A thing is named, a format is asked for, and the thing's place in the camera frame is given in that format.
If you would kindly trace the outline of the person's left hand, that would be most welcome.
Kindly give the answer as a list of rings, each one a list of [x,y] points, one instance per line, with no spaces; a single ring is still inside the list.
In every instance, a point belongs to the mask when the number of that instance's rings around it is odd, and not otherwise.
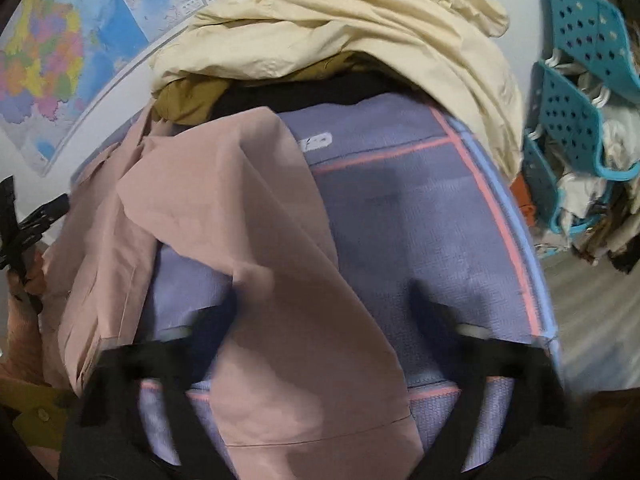
[[[38,314],[22,295],[41,298],[47,289],[43,254],[35,252],[34,262],[23,284],[13,271],[6,272],[8,293],[8,334],[6,358],[1,363],[1,378],[25,384],[50,387],[43,376],[42,338]]]

